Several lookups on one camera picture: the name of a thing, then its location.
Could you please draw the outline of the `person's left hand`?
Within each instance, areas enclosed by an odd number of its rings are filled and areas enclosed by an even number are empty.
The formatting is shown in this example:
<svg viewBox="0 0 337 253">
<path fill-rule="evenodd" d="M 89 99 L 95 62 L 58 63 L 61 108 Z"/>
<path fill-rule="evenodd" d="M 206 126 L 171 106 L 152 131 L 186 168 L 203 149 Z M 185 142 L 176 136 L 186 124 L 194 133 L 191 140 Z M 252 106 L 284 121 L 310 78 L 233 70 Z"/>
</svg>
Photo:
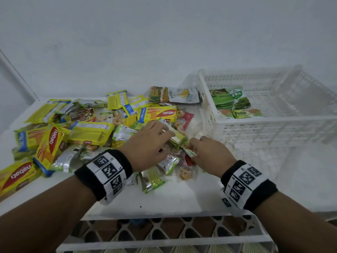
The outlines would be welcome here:
<svg viewBox="0 0 337 253">
<path fill-rule="evenodd" d="M 146 126 L 131 136 L 119 149 L 128 159 L 134 172 L 147 170 L 165 160 L 170 151 L 167 141 L 154 141 L 146 136 Z"/>
</svg>

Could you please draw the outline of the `person's right hand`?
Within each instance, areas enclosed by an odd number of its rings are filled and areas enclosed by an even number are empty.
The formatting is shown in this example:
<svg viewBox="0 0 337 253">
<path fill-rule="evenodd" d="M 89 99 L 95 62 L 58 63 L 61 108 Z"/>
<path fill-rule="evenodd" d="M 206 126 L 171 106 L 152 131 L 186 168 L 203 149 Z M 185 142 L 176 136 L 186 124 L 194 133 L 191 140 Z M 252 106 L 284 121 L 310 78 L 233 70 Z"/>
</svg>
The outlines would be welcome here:
<svg viewBox="0 0 337 253">
<path fill-rule="evenodd" d="M 206 166 L 199 166 L 206 173 L 221 178 L 230 169 L 237 159 L 221 142 L 209 138 L 209 160 Z"/>
</svg>

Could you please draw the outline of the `small green snack packet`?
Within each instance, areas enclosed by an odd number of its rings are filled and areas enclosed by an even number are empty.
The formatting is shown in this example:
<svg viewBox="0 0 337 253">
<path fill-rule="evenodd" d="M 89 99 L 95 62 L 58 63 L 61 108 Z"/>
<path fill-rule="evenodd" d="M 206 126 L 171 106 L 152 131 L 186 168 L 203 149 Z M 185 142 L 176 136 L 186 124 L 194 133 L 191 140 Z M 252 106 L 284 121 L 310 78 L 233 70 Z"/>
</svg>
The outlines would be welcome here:
<svg viewBox="0 0 337 253">
<path fill-rule="evenodd" d="M 181 148 L 190 158 L 198 156 L 198 153 L 196 153 L 193 149 L 191 149 L 188 144 L 182 145 Z"/>
</svg>

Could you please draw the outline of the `green wafer bar packet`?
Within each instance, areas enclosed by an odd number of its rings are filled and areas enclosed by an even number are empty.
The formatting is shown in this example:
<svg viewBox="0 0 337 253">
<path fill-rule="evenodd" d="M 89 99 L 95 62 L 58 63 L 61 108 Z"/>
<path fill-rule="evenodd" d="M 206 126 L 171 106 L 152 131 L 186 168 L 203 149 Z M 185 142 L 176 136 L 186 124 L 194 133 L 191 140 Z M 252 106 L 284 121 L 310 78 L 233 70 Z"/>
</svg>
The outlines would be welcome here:
<svg viewBox="0 0 337 253">
<path fill-rule="evenodd" d="M 166 122 L 165 119 L 159 119 L 159 122 L 165 124 L 168 129 L 173 132 L 175 135 L 169 139 L 169 142 L 178 149 L 179 147 L 183 146 L 188 140 L 185 135 L 183 135 L 181 132 L 176 130 L 174 127 L 172 127 L 169 123 Z"/>
</svg>

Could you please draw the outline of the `person's right forearm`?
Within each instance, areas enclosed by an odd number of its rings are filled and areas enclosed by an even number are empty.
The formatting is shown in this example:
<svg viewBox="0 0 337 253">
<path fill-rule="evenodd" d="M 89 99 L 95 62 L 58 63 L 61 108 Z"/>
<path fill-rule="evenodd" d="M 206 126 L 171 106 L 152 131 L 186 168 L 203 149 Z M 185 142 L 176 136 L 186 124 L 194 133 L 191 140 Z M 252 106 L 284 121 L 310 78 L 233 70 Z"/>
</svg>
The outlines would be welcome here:
<svg viewBox="0 0 337 253">
<path fill-rule="evenodd" d="M 337 227 L 276 192 L 255 210 L 278 253 L 337 253 Z"/>
</svg>

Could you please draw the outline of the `person's left forearm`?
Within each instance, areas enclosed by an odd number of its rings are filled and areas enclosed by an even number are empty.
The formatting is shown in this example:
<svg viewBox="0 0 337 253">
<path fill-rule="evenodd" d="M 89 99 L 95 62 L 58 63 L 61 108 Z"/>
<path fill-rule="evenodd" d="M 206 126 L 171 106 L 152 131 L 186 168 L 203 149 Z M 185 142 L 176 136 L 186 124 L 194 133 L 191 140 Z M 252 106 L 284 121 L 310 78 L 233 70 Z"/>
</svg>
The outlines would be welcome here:
<svg viewBox="0 0 337 253">
<path fill-rule="evenodd" d="M 75 175 L 0 216 L 0 252 L 55 253 L 96 197 Z"/>
</svg>

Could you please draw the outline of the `brown green snack packet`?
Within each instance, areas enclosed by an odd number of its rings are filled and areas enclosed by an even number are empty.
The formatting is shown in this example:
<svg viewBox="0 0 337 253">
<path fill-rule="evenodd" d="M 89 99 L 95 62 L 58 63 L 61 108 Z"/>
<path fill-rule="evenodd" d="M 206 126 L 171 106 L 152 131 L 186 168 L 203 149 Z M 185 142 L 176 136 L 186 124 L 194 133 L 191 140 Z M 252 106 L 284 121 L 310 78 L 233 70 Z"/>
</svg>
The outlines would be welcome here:
<svg viewBox="0 0 337 253">
<path fill-rule="evenodd" d="M 149 93 L 150 103 L 170 102 L 168 87 L 152 86 Z"/>
</svg>

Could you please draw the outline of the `white banana chip packet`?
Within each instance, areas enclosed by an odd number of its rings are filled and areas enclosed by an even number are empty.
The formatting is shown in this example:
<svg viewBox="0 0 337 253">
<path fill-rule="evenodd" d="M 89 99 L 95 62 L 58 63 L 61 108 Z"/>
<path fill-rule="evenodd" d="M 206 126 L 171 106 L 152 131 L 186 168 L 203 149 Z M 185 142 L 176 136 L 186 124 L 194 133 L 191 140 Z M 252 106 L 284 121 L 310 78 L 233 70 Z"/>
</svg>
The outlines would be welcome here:
<svg viewBox="0 0 337 253">
<path fill-rule="evenodd" d="M 190 88 L 168 88 L 170 102 L 195 104 L 200 102 L 199 91 L 193 86 Z"/>
</svg>

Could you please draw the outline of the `green silver wafer packet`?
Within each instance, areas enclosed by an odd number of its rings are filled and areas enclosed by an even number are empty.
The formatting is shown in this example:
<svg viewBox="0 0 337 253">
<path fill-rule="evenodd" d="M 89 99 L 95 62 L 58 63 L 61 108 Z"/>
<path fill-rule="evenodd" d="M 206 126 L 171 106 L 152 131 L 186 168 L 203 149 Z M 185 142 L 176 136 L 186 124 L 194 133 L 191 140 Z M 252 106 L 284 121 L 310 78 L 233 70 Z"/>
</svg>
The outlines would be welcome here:
<svg viewBox="0 0 337 253">
<path fill-rule="evenodd" d="M 145 194 L 163 186 L 166 182 L 162 180 L 155 166 L 142 171 L 141 173 L 142 190 Z"/>
</svg>

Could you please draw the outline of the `dark green snack packet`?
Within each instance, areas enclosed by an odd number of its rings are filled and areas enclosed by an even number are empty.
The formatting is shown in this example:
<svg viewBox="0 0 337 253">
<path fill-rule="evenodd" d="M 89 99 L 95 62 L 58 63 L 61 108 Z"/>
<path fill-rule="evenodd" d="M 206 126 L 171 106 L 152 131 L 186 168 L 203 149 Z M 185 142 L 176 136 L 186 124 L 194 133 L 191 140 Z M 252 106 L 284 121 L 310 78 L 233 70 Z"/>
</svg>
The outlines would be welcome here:
<svg viewBox="0 0 337 253">
<path fill-rule="evenodd" d="M 217 109 L 231 110 L 233 108 L 234 99 L 226 89 L 210 90 L 210 94 Z"/>
</svg>

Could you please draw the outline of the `light green cake packet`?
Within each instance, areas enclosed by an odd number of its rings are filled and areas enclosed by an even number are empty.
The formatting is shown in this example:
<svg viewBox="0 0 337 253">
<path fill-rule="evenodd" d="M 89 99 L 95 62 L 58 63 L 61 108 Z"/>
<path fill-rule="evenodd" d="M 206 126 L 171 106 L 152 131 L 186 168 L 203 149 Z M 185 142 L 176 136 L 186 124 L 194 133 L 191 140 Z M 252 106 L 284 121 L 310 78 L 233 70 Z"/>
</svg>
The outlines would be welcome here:
<svg viewBox="0 0 337 253">
<path fill-rule="evenodd" d="M 263 114 L 259 109 L 239 109 L 232 110 L 231 113 L 235 119 L 263 117 Z"/>
</svg>

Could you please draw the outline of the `black wristband with marker tags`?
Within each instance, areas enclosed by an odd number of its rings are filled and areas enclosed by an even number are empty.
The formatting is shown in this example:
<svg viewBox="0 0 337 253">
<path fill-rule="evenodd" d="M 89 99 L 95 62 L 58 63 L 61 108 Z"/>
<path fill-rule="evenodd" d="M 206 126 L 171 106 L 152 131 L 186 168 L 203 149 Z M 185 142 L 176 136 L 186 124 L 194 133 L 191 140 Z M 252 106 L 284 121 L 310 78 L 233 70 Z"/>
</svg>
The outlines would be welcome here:
<svg viewBox="0 0 337 253">
<path fill-rule="evenodd" d="M 241 217 L 253 213 L 264 201 L 278 192 L 277 186 L 254 166 L 238 160 L 220 179 L 220 197 L 229 213 Z"/>
<path fill-rule="evenodd" d="M 87 161 L 74 175 L 102 205 L 110 204 L 126 186 L 133 169 L 119 150 L 108 149 Z"/>
</svg>

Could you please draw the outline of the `white green seaweed packet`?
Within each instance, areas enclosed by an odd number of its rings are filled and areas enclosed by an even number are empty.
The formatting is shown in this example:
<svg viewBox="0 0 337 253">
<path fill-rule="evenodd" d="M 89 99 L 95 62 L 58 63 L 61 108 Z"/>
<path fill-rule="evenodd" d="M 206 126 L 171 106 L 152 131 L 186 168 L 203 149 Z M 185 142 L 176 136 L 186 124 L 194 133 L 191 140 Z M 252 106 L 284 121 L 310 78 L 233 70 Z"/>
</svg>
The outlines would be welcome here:
<svg viewBox="0 0 337 253">
<path fill-rule="evenodd" d="M 232 110 L 245 110 L 252 107 L 242 86 L 231 87 L 228 93 L 233 98 Z"/>
</svg>

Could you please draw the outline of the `pile of assorted snack packets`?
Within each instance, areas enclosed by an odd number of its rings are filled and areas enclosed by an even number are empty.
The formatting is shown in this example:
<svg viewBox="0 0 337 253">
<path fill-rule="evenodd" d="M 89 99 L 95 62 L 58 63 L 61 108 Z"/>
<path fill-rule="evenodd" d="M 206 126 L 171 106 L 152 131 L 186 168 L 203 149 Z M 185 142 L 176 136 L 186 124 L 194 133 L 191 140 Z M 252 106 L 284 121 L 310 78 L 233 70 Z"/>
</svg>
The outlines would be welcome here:
<svg viewBox="0 0 337 253">
<path fill-rule="evenodd" d="M 24 127 L 13 131 L 14 163 L 0 168 L 0 202 L 41 175 L 71 173 L 74 163 L 119 149 L 151 120 L 165 119 L 188 139 L 186 129 L 194 122 L 194 114 L 178 104 L 185 103 L 150 103 L 149 96 L 128 97 L 127 90 L 108 93 L 107 100 L 49 99 L 29 116 Z M 176 149 L 168 142 L 165 148 L 170 154 L 155 165 L 160 178 L 171 175 L 179 164 L 191 166 L 181 147 Z M 140 172 L 132 174 L 127 185 L 138 183 L 138 178 Z"/>
</svg>

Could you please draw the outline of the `white plastic lattice basket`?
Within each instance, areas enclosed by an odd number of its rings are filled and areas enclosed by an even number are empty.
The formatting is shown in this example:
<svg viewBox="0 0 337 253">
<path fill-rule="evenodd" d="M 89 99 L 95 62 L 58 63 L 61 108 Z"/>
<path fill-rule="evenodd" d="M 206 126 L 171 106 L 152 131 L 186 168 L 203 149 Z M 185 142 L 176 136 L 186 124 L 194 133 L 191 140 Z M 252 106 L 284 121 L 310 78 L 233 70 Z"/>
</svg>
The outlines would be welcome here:
<svg viewBox="0 0 337 253">
<path fill-rule="evenodd" d="M 203 133 L 235 148 L 292 147 L 327 142 L 337 137 L 337 92 L 305 72 L 301 65 L 225 70 L 200 69 L 196 86 L 201 96 Z M 215 106 L 211 91 L 242 87 L 251 104 L 227 118 Z"/>
</svg>

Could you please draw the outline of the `white lattice crate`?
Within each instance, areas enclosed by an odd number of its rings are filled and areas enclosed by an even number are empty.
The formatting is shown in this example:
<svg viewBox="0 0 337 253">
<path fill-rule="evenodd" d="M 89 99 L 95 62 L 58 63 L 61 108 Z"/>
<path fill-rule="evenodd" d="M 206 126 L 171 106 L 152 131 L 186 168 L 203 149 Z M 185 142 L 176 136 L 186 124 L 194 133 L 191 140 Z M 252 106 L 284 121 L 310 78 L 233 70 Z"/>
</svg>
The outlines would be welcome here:
<svg viewBox="0 0 337 253">
<path fill-rule="evenodd" d="M 279 253 L 257 218 L 80 221 L 57 253 Z"/>
</svg>

